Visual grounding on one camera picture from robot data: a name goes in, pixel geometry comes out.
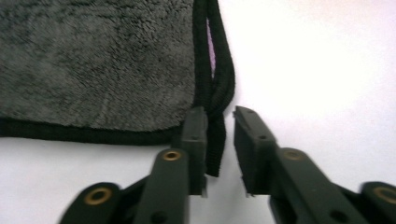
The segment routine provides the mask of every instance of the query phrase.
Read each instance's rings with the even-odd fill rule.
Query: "gray microfiber towel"
[[[194,96],[192,0],[2,0],[0,116],[177,126]]]
[[[203,106],[218,175],[233,89],[217,0],[0,0],[0,135],[163,144]]]

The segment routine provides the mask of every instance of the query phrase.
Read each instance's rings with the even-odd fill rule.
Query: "white background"
[[[235,105],[256,110],[282,147],[304,150],[331,181],[396,185],[396,2],[220,0],[236,70],[220,178],[191,197],[192,224],[275,223],[246,198],[233,149]],[[91,184],[126,188],[165,147],[0,139],[0,223],[57,223]]]

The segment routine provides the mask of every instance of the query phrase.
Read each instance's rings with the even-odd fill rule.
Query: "plush fabric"
[[[193,0],[0,0],[0,117],[151,132],[194,100]]]

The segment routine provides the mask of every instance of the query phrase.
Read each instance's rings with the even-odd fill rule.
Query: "white table surface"
[[[396,185],[396,1],[220,0],[236,70],[227,146],[190,223],[275,223],[246,198],[233,149],[235,105],[256,110],[282,147],[310,155],[331,181]],[[91,184],[126,188],[166,147],[0,139],[0,223],[57,223]]]

